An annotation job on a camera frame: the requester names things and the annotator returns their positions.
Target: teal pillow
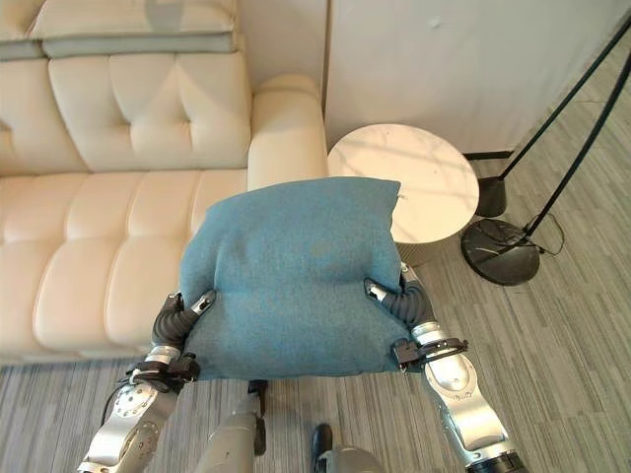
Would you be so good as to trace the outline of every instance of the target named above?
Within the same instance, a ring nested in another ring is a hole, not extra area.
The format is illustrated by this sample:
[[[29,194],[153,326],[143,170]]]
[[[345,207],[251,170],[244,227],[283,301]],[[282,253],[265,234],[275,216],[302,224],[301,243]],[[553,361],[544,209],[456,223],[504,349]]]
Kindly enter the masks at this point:
[[[217,300],[186,350],[201,378],[270,379],[394,371],[408,332],[365,294],[398,288],[390,235],[399,183],[364,177],[290,182],[208,209],[179,283],[187,306]]]

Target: round side table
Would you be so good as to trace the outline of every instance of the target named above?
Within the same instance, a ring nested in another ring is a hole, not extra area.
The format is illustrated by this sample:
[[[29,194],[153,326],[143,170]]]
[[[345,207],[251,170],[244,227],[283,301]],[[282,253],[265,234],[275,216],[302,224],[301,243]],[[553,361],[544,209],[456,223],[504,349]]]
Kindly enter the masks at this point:
[[[401,182],[392,214],[392,237],[401,259],[417,266],[435,244],[464,227],[477,207],[477,177],[451,144],[412,126],[359,128],[328,154],[329,175],[364,176]]]

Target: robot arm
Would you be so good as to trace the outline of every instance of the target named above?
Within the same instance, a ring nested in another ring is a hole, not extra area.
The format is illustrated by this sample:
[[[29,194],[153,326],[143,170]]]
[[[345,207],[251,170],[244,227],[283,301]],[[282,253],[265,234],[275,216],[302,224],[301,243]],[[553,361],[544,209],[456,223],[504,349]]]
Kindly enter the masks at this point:
[[[402,292],[373,281],[367,294],[407,325],[413,342],[392,347],[402,370],[420,365],[433,391],[443,427],[467,473],[527,473],[497,414],[480,392],[475,368],[462,354],[467,342],[449,338],[434,316],[412,268],[401,265]]]
[[[180,294],[167,297],[154,323],[153,349],[119,382],[112,394],[116,396],[111,414],[95,434],[79,472],[144,470],[175,408],[177,395],[186,383],[197,380],[199,366],[194,356],[183,355],[181,350],[188,332],[213,302],[214,291],[204,294],[189,309],[184,308]]]

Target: floor lamp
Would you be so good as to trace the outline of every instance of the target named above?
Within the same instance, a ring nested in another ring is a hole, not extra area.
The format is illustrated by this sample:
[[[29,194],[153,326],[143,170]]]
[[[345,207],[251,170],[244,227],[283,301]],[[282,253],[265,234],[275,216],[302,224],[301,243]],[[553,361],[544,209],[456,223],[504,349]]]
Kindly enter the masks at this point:
[[[585,75],[579,80],[577,85],[570,91],[568,96],[561,101],[559,106],[552,112],[550,117],[543,123],[541,128],[532,136],[530,141],[524,146],[513,162],[502,174],[495,177],[480,179],[480,204],[476,215],[482,217],[496,217],[506,210],[506,190],[504,178],[511,172],[515,165],[524,157],[526,152],[545,132],[550,124],[561,113],[563,108],[570,102],[579,89],[586,83],[594,73],[598,65],[622,39],[631,25],[631,16],[627,18],[620,30],[598,56],[595,63],[590,66]],[[522,284],[534,277],[539,269],[539,254],[543,252],[538,245],[534,244],[530,237],[546,217],[558,197],[565,189],[566,185],[581,165],[586,154],[592,147],[596,137],[600,133],[605,121],[611,114],[631,70],[631,50],[627,56],[622,71],[616,80],[615,86],[607,99],[594,128],[588,136],[585,144],[579,151],[576,159],[561,179],[556,190],[547,201],[541,212],[533,219],[531,224],[524,228],[517,227],[501,220],[483,219],[475,222],[464,231],[460,246],[466,262],[483,278],[503,286],[515,286]]]

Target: sofa armrest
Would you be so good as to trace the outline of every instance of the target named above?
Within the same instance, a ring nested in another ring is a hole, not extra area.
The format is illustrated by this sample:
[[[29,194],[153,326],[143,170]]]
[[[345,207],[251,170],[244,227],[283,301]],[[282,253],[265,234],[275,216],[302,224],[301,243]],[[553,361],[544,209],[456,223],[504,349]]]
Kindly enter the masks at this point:
[[[327,176],[316,85],[298,75],[265,82],[254,94],[247,190]]]

